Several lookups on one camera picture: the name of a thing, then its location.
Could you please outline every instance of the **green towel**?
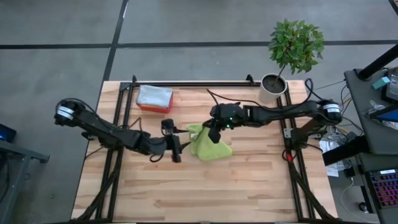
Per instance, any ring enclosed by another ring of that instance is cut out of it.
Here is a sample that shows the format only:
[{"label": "green towel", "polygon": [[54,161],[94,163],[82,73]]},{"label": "green towel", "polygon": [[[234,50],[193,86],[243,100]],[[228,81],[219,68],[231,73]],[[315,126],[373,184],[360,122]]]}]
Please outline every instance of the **green towel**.
[{"label": "green towel", "polygon": [[208,137],[210,128],[202,124],[189,124],[187,129],[190,133],[190,148],[193,155],[198,156],[201,161],[221,159],[232,155],[232,149],[223,141],[215,144]]}]

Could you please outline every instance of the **plant stem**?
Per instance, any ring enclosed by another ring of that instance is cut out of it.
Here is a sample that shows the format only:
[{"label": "plant stem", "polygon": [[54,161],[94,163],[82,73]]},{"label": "plant stem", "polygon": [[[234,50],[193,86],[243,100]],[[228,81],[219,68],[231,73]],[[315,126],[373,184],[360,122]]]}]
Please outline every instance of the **plant stem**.
[{"label": "plant stem", "polygon": [[284,66],[282,67],[282,69],[280,70],[280,72],[279,72],[278,76],[276,77],[275,82],[272,84],[272,86],[274,86],[275,83],[277,83],[277,81],[278,81],[280,75],[282,74],[282,72],[284,71],[285,67],[286,67],[286,65],[284,65]]}]

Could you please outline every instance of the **wooden table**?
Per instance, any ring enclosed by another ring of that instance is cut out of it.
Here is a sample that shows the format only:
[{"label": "wooden table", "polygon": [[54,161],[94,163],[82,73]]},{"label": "wooden table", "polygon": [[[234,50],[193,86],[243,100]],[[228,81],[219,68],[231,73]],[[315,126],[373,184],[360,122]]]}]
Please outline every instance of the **wooden table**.
[{"label": "wooden table", "polygon": [[[113,120],[119,84],[105,82],[99,99],[98,114],[110,122]],[[293,104],[306,98],[303,81],[289,81],[289,87]],[[215,102],[206,88],[173,89],[174,102],[169,114],[142,111],[133,103],[129,123],[140,116],[143,130],[152,136],[161,136],[160,122],[165,118],[172,118],[180,129],[210,118],[210,108]],[[218,87],[210,90],[243,100],[257,100],[259,91],[257,87]],[[134,90],[133,102],[136,96],[137,88]],[[300,127],[308,118],[296,120]],[[181,143],[188,141],[187,133],[179,135]],[[149,162],[147,156],[125,150],[113,221],[297,221],[287,163],[281,158],[284,143],[280,123],[274,121],[261,128],[223,131],[222,140],[233,149],[233,156],[211,162],[202,162],[192,156],[189,147],[183,151],[179,164],[171,162],[170,154],[154,164]],[[87,153],[97,148],[99,143],[91,142]],[[311,190],[328,212],[337,217],[321,153],[309,147],[303,150],[303,156]],[[104,149],[85,161],[72,218],[78,217],[98,193],[105,157]],[[307,217],[301,191],[300,197]]]}]

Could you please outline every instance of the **potted plant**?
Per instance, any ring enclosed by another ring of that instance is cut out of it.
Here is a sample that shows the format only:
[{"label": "potted plant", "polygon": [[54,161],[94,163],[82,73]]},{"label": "potted plant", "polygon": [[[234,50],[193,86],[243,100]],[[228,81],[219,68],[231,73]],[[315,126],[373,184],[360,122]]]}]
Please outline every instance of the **potted plant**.
[{"label": "potted plant", "polygon": [[302,71],[309,72],[318,62],[316,58],[321,56],[323,46],[323,34],[319,27],[305,24],[305,21],[278,22],[275,32],[271,34],[269,51],[271,59],[279,65],[278,74],[269,73],[261,80],[260,101],[271,103],[275,101],[287,89],[287,83],[282,72],[286,66],[290,66],[292,75]]}]

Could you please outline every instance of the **gray floor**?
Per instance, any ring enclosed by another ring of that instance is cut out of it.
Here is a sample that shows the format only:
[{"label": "gray floor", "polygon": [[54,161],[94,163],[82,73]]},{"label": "gray floor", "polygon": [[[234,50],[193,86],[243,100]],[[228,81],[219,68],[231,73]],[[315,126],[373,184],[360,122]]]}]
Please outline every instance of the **gray floor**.
[{"label": "gray floor", "polygon": [[[111,43],[122,0],[0,0],[1,44]],[[276,21],[306,19],[321,27],[326,40],[398,39],[397,15],[387,0],[130,0],[120,43],[189,41],[267,41]],[[320,64],[307,74],[315,88],[343,79],[391,45],[326,46]],[[48,164],[30,166],[14,212],[15,223],[50,223],[70,218],[87,142],[81,131],[53,124],[58,100],[74,96],[96,106],[109,49],[0,50],[0,123],[18,130],[16,143],[51,154]],[[118,49],[110,80],[242,80],[277,72],[267,47]],[[344,84],[317,90],[340,99]],[[359,124],[351,104],[347,117]],[[339,217],[360,221],[340,203],[350,181],[330,178]],[[345,204],[358,211],[358,187]]]}]

